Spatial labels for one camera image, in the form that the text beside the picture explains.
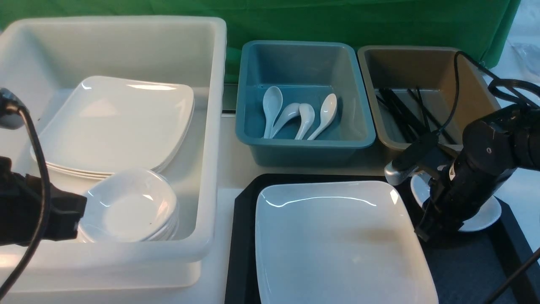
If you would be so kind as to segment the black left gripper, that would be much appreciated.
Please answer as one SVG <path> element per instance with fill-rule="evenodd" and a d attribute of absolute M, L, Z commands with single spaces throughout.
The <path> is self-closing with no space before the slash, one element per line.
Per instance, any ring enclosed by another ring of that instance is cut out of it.
<path fill-rule="evenodd" d="M 28 246 L 43 216 L 42 179 L 11 171 L 12 161 L 0 158 L 0 244 Z M 50 184 L 51 199 L 43 225 L 44 240 L 73 240 L 83 218 L 87 198 Z"/>

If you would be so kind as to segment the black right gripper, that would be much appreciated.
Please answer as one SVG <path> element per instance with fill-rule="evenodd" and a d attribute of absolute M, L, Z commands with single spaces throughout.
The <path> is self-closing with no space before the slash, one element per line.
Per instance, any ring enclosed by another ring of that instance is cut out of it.
<path fill-rule="evenodd" d="M 424 217 L 415 228 L 421 240 L 459 230 L 513 175 L 515 132 L 509 123 L 484 120 L 465 128 L 461 152 L 431 186 Z"/>

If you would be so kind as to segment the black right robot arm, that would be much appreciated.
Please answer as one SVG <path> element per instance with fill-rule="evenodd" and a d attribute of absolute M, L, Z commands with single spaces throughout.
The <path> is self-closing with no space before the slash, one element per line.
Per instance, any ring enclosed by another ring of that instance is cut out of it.
<path fill-rule="evenodd" d="M 424 241 L 459 230 L 517 168 L 539 171 L 539 109 L 514 104 L 474 120 L 462 144 L 457 157 L 432 177 L 424 217 L 415 228 Z"/>

